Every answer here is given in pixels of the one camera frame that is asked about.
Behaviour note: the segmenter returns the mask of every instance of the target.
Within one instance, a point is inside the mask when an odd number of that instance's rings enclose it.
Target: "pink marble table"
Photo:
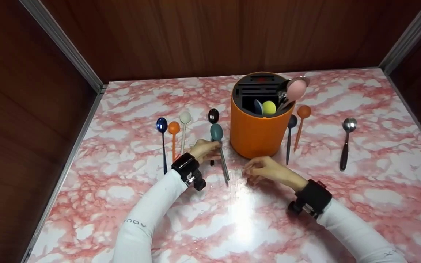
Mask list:
[[[285,77],[300,73],[284,73]],[[421,132],[379,69],[307,72],[309,105],[289,167],[325,183],[334,197],[405,254],[421,262]],[[157,262],[349,262],[353,258],[307,216],[285,208],[294,194],[263,181],[246,184],[247,161],[228,143],[230,92],[240,76],[118,81],[109,84],[29,262],[109,262],[117,231],[132,206],[163,176],[162,140],[155,121],[192,115],[186,144],[209,138],[209,109],[220,111],[227,135],[220,162],[203,166],[207,187],[189,188],[153,238]],[[356,117],[349,163],[339,171],[345,133]],[[177,136],[181,143],[181,133]],[[166,135],[168,164],[171,135]],[[286,139],[274,158],[285,160]]]

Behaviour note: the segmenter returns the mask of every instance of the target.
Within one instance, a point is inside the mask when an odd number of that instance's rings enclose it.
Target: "pink spoon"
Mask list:
[[[284,104],[282,104],[278,110],[282,110],[285,108],[289,103],[300,99],[304,93],[306,92],[306,88],[310,83],[309,78],[306,77],[296,77],[292,78],[287,83],[287,100]]]

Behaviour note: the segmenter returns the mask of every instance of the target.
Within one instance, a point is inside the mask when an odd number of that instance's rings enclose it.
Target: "metal frame edge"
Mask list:
[[[409,24],[396,44],[379,64],[385,75],[389,75],[404,60],[421,39],[421,10]]]
[[[401,92],[399,91],[399,89],[396,87],[396,85],[394,84],[394,81],[392,81],[391,77],[389,76],[389,74],[387,74],[386,72],[384,72],[384,76],[386,76],[387,80],[389,81],[389,83],[391,83],[391,87],[392,89],[396,92],[397,96],[399,96],[399,98],[401,99],[403,105],[406,107],[406,110],[409,112],[410,116],[412,117],[412,119],[414,120],[415,124],[417,125],[418,129],[421,132],[421,124],[418,121],[417,117],[415,116],[414,112],[411,111],[409,104],[406,102],[406,100],[404,99],[404,97],[402,96]]]
[[[90,123],[92,122],[92,119],[94,118],[95,112],[97,111],[97,108],[100,105],[100,101],[102,100],[106,87],[107,85],[104,85],[102,87],[100,92],[97,94],[97,97],[95,98],[94,103],[92,104],[92,107],[90,108],[89,114],[87,115],[84,125],[82,125],[82,129],[80,130],[79,136],[77,136],[74,146],[72,147],[71,153],[69,153],[68,159],[65,163],[63,171],[61,172],[60,178],[58,179],[58,182],[56,183],[56,186],[53,189],[52,196],[50,197],[50,200],[47,203],[47,206],[45,208],[45,211],[43,212],[42,218],[40,218],[40,221],[37,225],[37,228],[35,229],[32,239],[30,240],[30,243],[27,246],[27,249],[25,250],[21,263],[25,263],[29,259],[30,254],[32,253],[32,249],[35,246],[38,236],[40,236],[40,232],[42,231],[43,225],[45,224],[45,221],[47,220],[48,215],[53,208],[53,205],[58,196],[58,193],[60,192],[64,181],[66,180],[67,174],[71,168],[74,158],[76,157],[77,151],[79,150],[82,140],[84,139],[84,136],[87,133],[87,130],[89,129]]]
[[[96,93],[103,87],[103,82],[92,70],[71,40],[67,37],[60,25],[55,21],[50,12],[40,0],[19,0],[38,24],[45,30],[55,44],[66,55],[69,61],[77,68],[85,80],[92,86]]]

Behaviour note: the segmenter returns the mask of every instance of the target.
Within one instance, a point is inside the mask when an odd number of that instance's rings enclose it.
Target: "hand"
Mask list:
[[[262,179],[268,178],[285,184],[298,192],[308,183],[301,175],[277,163],[269,156],[253,158],[244,165],[243,169],[247,175],[250,175],[248,180],[252,184],[257,184]]]
[[[205,160],[219,160],[220,148],[222,145],[218,141],[210,142],[199,139],[189,150],[189,153],[201,164]]]

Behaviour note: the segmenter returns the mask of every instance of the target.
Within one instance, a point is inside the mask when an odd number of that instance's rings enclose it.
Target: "black spoon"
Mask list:
[[[285,165],[289,164],[289,158],[290,158],[290,141],[292,137],[292,128],[297,126],[298,119],[297,116],[293,115],[290,116],[289,124],[287,125],[287,128],[289,128],[289,136],[287,137],[287,155],[285,156]]]
[[[211,108],[209,110],[209,113],[207,114],[207,120],[209,120],[210,123],[215,124],[219,121],[219,111],[216,108]],[[210,162],[211,166],[214,166],[214,160],[211,160]]]
[[[167,131],[168,123],[165,118],[160,117],[155,124],[157,130],[162,133],[162,148],[163,148],[163,173],[167,173],[167,157],[165,156],[165,138],[164,133]]]

